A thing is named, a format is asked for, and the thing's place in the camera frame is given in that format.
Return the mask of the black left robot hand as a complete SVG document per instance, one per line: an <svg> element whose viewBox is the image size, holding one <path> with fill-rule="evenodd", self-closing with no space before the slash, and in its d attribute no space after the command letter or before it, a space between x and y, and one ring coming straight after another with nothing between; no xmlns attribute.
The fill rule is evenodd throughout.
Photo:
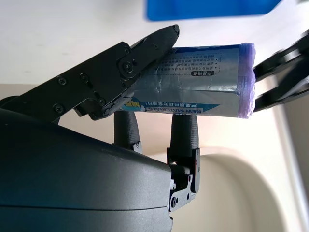
<svg viewBox="0 0 309 232"><path fill-rule="evenodd" d="M255 100L254 112L304 97L309 93L309 32L285 50L280 50L253 69L256 82L279 78L278 85Z"/></svg>

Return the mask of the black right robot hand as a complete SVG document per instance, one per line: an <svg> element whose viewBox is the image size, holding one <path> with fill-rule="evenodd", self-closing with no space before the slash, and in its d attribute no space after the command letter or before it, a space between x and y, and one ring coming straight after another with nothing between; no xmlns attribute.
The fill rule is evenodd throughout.
<svg viewBox="0 0 309 232"><path fill-rule="evenodd" d="M179 26L124 42L0 102L3 232L169 232L195 198L195 115L174 115L167 162L142 154L133 84L176 43Z"/></svg>

